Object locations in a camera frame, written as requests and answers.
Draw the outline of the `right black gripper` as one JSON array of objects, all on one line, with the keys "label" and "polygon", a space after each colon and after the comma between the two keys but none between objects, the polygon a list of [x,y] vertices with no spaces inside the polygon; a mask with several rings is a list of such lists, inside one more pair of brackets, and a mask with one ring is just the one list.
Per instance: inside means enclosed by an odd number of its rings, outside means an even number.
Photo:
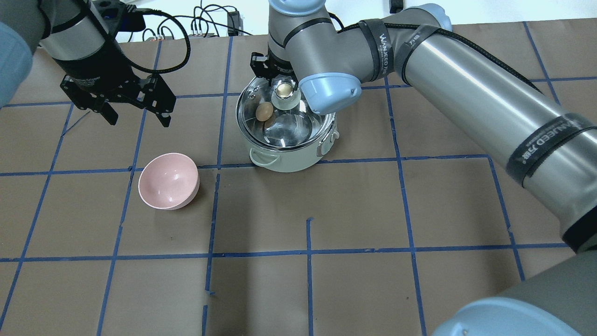
[{"label": "right black gripper", "polygon": [[292,63],[275,53],[270,46],[267,47],[267,53],[252,52],[250,67],[257,78],[267,79],[269,85],[272,85],[274,78],[279,75],[290,77],[297,87],[297,75],[294,72]]}]

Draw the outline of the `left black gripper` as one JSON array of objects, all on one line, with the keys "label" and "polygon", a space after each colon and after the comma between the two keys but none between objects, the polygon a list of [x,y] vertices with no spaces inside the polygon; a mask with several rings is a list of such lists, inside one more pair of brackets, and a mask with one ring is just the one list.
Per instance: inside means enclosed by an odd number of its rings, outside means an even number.
[{"label": "left black gripper", "polygon": [[65,71],[60,87],[78,109],[99,113],[110,125],[118,113],[110,103],[131,104],[156,115],[162,127],[170,127],[175,94],[159,74],[142,79],[116,42],[105,42],[91,55],[77,60],[60,60]]}]

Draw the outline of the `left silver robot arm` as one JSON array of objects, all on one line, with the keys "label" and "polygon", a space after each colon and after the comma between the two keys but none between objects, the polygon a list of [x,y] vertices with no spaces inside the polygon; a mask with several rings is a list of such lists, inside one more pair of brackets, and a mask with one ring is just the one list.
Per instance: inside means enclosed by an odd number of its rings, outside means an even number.
[{"label": "left silver robot arm", "polygon": [[3,0],[1,105],[13,99],[41,48],[64,70],[60,87],[78,109],[98,113],[114,125],[118,113],[111,104],[129,104],[152,112],[168,127],[176,97],[162,75],[185,66],[190,55],[165,70],[129,59],[116,36],[142,30],[145,15],[170,17],[119,0]]}]

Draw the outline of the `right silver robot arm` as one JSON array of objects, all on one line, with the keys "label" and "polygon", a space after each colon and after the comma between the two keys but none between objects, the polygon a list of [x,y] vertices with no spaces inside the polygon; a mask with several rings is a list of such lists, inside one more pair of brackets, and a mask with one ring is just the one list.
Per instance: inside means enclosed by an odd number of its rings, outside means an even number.
[{"label": "right silver robot arm", "polygon": [[442,7],[410,7],[335,30],[323,0],[271,0],[260,78],[290,75],[312,111],[339,112],[392,72],[460,127],[560,221],[574,257],[467,304],[436,336],[596,334],[596,124],[452,32]]}]

